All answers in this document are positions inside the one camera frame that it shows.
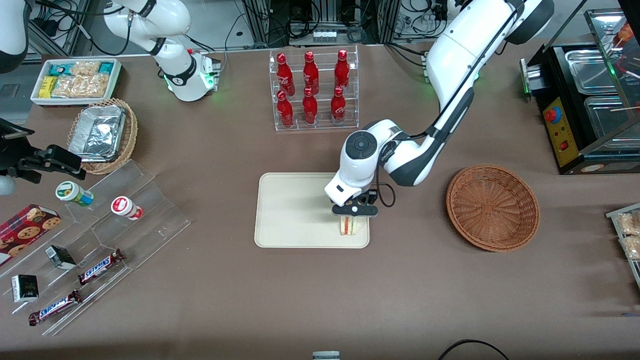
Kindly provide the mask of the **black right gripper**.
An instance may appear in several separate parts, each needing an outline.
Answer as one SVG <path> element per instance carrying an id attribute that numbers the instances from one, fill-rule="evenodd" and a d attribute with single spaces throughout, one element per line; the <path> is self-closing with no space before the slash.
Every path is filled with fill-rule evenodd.
<path id="1" fill-rule="evenodd" d="M 41 150 L 29 142 L 28 136 L 34 133 L 34 130 L 0 119 L 0 170 L 3 176 L 39 183 L 41 171 L 53 171 L 85 180 L 87 172 L 82 168 L 82 158 L 62 146 L 50 145 L 46 148 L 45 162 L 39 155 Z"/>

